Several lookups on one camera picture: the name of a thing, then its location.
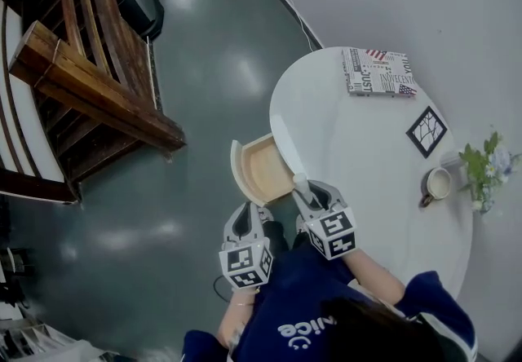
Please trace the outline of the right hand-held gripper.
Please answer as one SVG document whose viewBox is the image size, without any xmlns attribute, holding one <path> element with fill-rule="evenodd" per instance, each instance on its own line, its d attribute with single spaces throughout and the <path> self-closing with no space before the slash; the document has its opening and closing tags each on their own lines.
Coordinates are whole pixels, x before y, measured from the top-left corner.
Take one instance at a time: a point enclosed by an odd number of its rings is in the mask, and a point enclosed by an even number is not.
<svg viewBox="0 0 522 362">
<path fill-rule="evenodd" d="M 292 197 L 312 245 L 327 260 L 340 258 L 356 249 L 356 220 L 340 191 L 327 183 L 308 181 L 311 190 L 297 188 Z M 332 213 L 321 216 L 323 209 Z"/>
</svg>

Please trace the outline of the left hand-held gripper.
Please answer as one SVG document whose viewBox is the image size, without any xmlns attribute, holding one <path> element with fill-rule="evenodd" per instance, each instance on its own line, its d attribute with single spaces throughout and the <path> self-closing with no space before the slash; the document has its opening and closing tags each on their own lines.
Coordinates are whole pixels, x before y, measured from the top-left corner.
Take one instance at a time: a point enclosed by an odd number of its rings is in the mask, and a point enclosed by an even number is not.
<svg viewBox="0 0 522 362">
<path fill-rule="evenodd" d="M 219 252 L 223 276 L 234 289 L 265 285 L 272 272 L 270 240 L 263 232 L 264 208 L 254 202 L 240 205 L 223 228 L 223 249 Z M 247 242 L 242 238 L 258 238 Z"/>
</svg>

